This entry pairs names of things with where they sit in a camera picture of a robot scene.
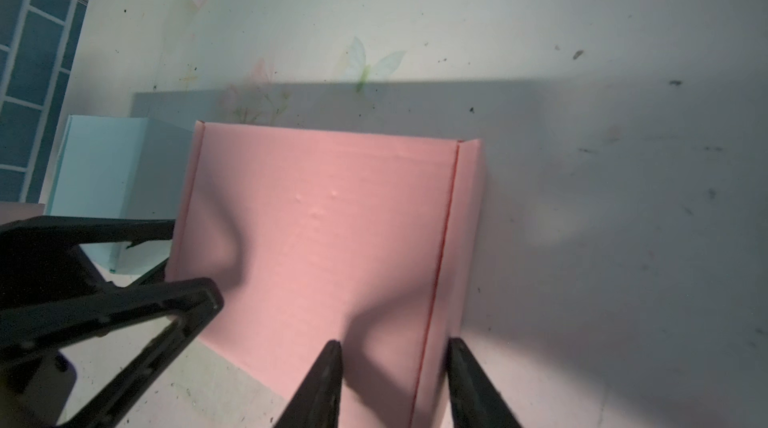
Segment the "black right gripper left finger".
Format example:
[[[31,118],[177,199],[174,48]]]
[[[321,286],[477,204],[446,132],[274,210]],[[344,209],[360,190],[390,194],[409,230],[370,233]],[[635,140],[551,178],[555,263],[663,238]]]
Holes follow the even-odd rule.
[[[274,428],[336,428],[343,385],[342,345],[328,341]]]

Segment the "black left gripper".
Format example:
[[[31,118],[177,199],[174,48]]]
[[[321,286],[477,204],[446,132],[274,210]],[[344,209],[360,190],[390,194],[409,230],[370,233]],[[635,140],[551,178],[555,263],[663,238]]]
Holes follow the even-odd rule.
[[[1,226],[1,426],[115,427],[224,305],[207,278],[109,290],[82,247],[172,238],[173,220]]]

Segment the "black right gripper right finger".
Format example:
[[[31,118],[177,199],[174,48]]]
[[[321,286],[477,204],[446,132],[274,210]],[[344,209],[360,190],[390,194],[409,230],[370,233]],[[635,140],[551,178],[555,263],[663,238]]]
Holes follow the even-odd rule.
[[[456,428],[522,427],[461,338],[448,341],[446,374]]]

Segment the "mint green paper box sheet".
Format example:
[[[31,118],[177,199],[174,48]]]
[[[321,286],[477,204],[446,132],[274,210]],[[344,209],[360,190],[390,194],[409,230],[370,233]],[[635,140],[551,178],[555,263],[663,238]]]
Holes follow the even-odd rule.
[[[71,116],[46,213],[174,219],[192,141],[192,132],[149,118]]]

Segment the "pink paper box sheet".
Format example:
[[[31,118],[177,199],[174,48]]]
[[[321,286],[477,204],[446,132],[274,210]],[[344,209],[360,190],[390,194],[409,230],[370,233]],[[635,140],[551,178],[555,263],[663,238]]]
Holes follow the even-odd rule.
[[[202,342],[282,397],[342,345],[343,427],[436,427],[485,184],[478,140],[198,123],[172,280],[224,299]]]

